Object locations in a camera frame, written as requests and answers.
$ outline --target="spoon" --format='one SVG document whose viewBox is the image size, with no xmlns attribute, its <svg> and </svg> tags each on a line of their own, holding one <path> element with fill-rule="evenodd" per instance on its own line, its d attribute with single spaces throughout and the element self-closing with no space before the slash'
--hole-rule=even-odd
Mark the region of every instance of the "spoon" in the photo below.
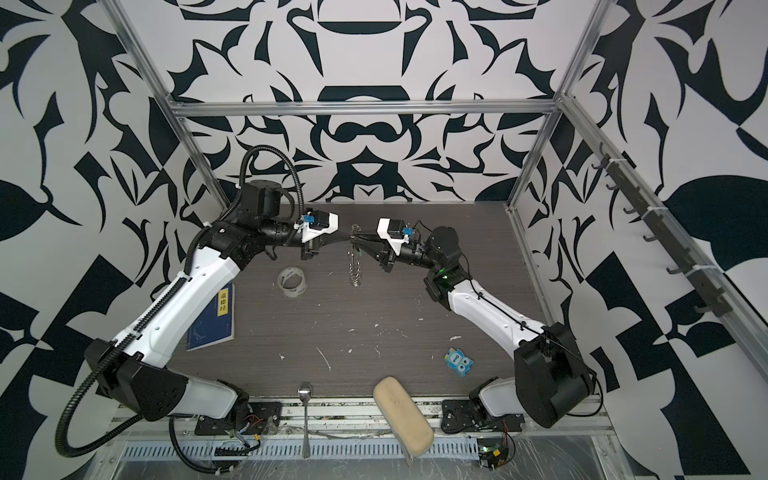
<svg viewBox="0 0 768 480">
<path fill-rule="evenodd" d="M 310 431 L 306 422 L 306 406 L 312 398 L 312 386 L 309 382 L 304 382 L 299 386 L 299 400 L 304 404 L 304 447 L 302 455 L 304 458 L 310 457 Z"/>
</svg>

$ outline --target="spring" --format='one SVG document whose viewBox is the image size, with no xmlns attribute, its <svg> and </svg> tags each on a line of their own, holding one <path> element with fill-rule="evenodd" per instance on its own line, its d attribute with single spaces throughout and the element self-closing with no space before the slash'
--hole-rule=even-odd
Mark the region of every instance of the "spring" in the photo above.
<svg viewBox="0 0 768 480">
<path fill-rule="evenodd" d="M 352 225 L 352 236 L 360 231 L 360 227 Z M 360 286 L 360 249 L 357 247 L 349 248 L 349 283 L 352 286 Z"/>
</svg>

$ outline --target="black and white patterned wall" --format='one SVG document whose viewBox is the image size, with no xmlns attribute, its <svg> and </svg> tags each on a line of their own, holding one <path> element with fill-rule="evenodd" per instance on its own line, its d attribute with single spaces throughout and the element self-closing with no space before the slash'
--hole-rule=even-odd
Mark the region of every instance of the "black and white patterned wall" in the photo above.
<svg viewBox="0 0 768 480">
<path fill-rule="evenodd" d="M 594 0 L 123 4 L 175 100 L 249 102 L 552 98 Z M 315 201 L 506 200 L 541 125 L 529 114 L 193 120 L 225 189 L 263 142 L 296 160 Z M 250 173 L 281 181 L 276 162 Z"/>
<path fill-rule="evenodd" d="M 575 90 L 755 310 L 764 286 L 765 2 L 619 0 Z M 765 478 L 768 385 L 563 120 L 518 212 L 640 478 Z"/>
<path fill-rule="evenodd" d="M 180 269 L 220 208 L 94 0 L 0 6 L 3 478 L 63 478 L 58 417 L 111 339 Z M 86 396 L 73 445 L 117 403 Z"/>
</svg>

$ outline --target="book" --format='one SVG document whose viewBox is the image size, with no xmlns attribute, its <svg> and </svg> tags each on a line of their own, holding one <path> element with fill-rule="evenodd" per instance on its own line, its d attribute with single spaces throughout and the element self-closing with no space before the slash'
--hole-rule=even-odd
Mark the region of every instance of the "book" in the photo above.
<svg viewBox="0 0 768 480">
<path fill-rule="evenodd" d="M 187 351 L 235 338 L 234 283 L 228 283 L 211 299 L 187 331 Z"/>
</svg>

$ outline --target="roll of tape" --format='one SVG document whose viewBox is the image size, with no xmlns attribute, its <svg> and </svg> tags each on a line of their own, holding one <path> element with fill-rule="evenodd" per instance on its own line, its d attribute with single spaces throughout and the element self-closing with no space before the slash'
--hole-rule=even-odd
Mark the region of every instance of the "roll of tape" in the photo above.
<svg viewBox="0 0 768 480">
<path fill-rule="evenodd" d="M 295 286 L 294 288 L 286 288 L 285 282 L 292 276 L 298 276 L 301 278 L 301 282 L 299 283 L 299 286 Z M 280 288 L 280 291 L 283 292 L 283 295 L 287 296 L 288 298 L 296 298 L 306 291 L 306 275 L 304 275 L 304 271 L 299 267 L 289 266 L 280 272 L 280 275 L 277 276 L 277 286 Z"/>
</svg>

